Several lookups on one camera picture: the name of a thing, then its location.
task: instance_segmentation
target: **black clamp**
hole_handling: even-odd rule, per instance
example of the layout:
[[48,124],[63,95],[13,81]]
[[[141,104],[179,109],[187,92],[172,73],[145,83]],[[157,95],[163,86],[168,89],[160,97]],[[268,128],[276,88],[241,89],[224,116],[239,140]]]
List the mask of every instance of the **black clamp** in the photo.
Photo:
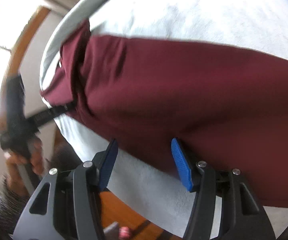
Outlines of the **black clamp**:
[[215,172],[205,161],[197,161],[177,138],[172,154],[182,184],[196,192],[185,240],[209,240],[216,194],[222,197],[222,216],[216,240],[275,240],[267,214],[238,169]]

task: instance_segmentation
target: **black device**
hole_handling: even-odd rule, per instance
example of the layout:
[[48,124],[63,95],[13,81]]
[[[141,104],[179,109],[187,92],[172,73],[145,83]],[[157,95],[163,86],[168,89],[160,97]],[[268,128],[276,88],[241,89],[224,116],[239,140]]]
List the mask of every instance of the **black device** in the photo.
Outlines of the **black device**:
[[[17,82],[17,85],[22,85],[20,77],[15,82]],[[23,107],[24,88],[22,86],[21,90],[20,87],[16,86],[14,91],[23,91],[23,94],[22,98],[15,97],[14,102],[16,102],[17,107]],[[29,158],[30,142],[34,138],[35,133],[38,132],[38,127],[48,122],[47,120],[50,121],[52,118],[69,110],[70,107],[73,107],[73,104],[59,106],[51,111],[47,109],[41,112],[40,115],[37,114],[28,119],[24,117],[22,108],[19,108],[19,113],[16,113],[15,108],[11,108],[13,112],[7,117],[8,129],[0,138],[1,147],[3,149],[13,149]],[[13,123],[12,116],[15,116],[16,119]],[[20,140],[21,146],[15,145],[17,140]],[[110,147],[115,149],[117,143],[112,142]],[[275,239],[267,215],[264,213],[263,207],[259,204],[242,173],[237,171],[214,171],[208,163],[194,159],[192,157],[194,155],[185,150],[180,140],[176,138],[173,139],[171,147],[183,185],[189,191],[196,192],[184,239],[209,239],[216,194],[223,198],[220,233],[215,238],[216,240]],[[15,228],[14,239],[62,240],[86,239],[86,237],[87,239],[104,239],[99,223],[99,214],[94,204],[94,196],[105,185],[103,183],[105,180],[100,180],[101,168],[99,167],[111,155],[109,154],[109,149],[106,150],[106,153],[106,155],[103,152],[101,154],[97,153],[92,160],[92,165],[89,167],[87,166],[90,163],[86,165],[83,163],[74,171],[57,171],[56,173],[53,171],[40,184],[39,177],[32,172],[29,165],[26,166],[25,172],[21,172],[24,181],[27,181],[27,179],[29,181],[26,186],[34,189],[39,185]],[[110,164],[112,164],[115,154],[116,152],[112,150]],[[74,210],[76,230],[74,230],[71,222],[61,220],[61,218],[67,218],[65,210],[67,210],[67,205],[70,202],[73,202],[73,206],[76,207]],[[31,224],[25,223],[25,219],[33,222]],[[70,230],[72,228],[70,232],[68,232],[68,228],[64,228],[66,225],[69,225],[68,228]],[[36,238],[32,238],[33,236],[30,235],[28,228],[32,229],[32,232],[37,236]],[[42,234],[38,235],[39,233],[36,232],[43,230],[52,233],[50,238]],[[1,228],[0,240],[11,240],[10,236]],[[288,240],[288,227],[278,240]]]
[[[53,120],[55,117],[72,110],[75,104],[55,106],[26,118],[24,115],[25,89],[21,75],[9,78],[6,81],[6,125],[7,130],[0,135],[2,150],[11,150],[24,156],[28,161],[31,158],[33,140],[38,128]],[[41,181],[33,170],[30,162],[19,165],[19,172],[23,182],[31,195]]]

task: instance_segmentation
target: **person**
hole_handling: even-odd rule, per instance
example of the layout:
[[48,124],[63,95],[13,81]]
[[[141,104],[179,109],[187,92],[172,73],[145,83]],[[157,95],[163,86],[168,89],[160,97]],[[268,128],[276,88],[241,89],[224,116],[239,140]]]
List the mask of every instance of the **person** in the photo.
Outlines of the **person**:
[[[17,165],[26,164],[28,160],[23,156],[10,152],[4,154],[6,158],[7,173],[2,178],[2,192],[0,193],[0,226],[8,234],[14,232],[17,221],[29,200],[29,194],[17,169]],[[42,155],[42,142],[40,139],[34,141],[34,150],[30,160],[33,171],[42,175],[44,173],[44,159]],[[60,171],[73,170],[82,163],[67,142],[58,146],[51,160],[46,160],[47,168],[58,168]],[[97,200],[98,209],[101,213],[101,202]],[[113,223],[104,229],[107,239],[125,239],[123,232],[119,233],[119,224]]]

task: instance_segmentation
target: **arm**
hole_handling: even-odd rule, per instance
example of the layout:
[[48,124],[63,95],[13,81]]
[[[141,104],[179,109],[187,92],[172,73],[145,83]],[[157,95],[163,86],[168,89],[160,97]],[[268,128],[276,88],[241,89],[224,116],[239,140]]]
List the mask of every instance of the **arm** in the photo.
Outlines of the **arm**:
[[[17,154],[5,154],[8,175],[3,179],[3,192],[0,195],[0,226],[12,234],[18,219],[29,199],[28,192],[17,170],[18,164],[26,163],[26,159]],[[42,145],[36,141],[31,163],[36,174],[44,170]]]

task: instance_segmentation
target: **finger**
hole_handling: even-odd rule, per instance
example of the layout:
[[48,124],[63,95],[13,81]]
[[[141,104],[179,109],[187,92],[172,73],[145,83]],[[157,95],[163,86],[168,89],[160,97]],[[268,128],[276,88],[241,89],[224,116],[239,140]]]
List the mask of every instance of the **finger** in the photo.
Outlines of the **finger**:
[[9,176],[12,178],[12,181],[22,181],[19,170],[17,169],[17,165],[21,165],[23,164],[23,162],[21,162],[16,155],[10,155],[9,153],[5,153],[4,156],[6,158],[7,171],[9,173]]
[[119,231],[119,239],[130,239],[132,231],[129,227],[121,227]]
[[33,166],[33,171],[36,174],[41,175],[43,173],[44,162],[43,162],[42,151],[35,151],[32,153],[31,164]]
[[36,150],[41,150],[42,149],[42,141],[41,141],[41,139],[36,137],[34,139],[33,145],[34,145]]
[[6,164],[26,164],[28,161],[26,158],[19,154],[15,154],[13,152],[4,153],[4,157],[6,158]]

